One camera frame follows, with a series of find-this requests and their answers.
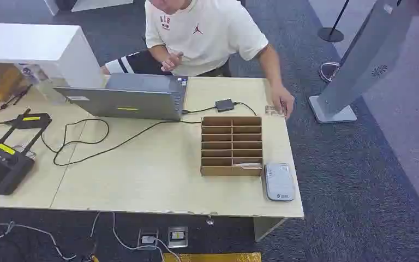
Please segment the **person's right hand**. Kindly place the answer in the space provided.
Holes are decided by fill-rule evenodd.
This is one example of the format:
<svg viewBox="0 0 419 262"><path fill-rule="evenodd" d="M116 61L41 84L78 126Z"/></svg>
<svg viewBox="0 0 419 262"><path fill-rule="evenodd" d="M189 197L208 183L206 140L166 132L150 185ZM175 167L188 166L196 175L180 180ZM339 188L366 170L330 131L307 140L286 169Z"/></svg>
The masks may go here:
<svg viewBox="0 0 419 262"><path fill-rule="evenodd" d="M163 55L161 61L161 70L164 72L171 72L175 70L182 63L184 53L167 53Z"/></svg>

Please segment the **person's left hand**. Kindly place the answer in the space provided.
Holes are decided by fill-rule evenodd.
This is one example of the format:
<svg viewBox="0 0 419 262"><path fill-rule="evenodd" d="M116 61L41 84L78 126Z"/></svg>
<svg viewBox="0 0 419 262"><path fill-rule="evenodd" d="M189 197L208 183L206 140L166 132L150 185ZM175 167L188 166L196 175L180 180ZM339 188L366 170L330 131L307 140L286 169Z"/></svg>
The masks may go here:
<svg viewBox="0 0 419 262"><path fill-rule="evenodd" d="M294 96L282 84L272 85L270 93L277 113L282 114L288 120L294 110Z"/></svg>

